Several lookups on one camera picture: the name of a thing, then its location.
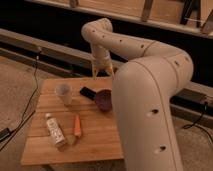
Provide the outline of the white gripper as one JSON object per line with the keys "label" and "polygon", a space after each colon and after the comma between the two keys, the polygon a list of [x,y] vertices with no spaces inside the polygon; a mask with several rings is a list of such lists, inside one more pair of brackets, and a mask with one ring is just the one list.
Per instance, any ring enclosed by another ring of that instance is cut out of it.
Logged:
{"label": "white gripper", "polygon": [[97,71],[106,70],[108,75],[114,76],[110,53],[107,50],[95,50],[92,52],[92,74],[97,77]]}

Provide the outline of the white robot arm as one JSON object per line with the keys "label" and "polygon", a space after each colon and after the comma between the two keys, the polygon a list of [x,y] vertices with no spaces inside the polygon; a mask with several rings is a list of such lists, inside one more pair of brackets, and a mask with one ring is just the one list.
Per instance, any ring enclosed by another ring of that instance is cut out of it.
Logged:
{"label": "white robot arm", "polygon": [[190,55],[159,41],[117,34],[107,18],[84,24],[81,34],[102,68],[111,66],[112,53],[127,60],[112,81],[127,171],[183,171],[170,99],[192,78]]}

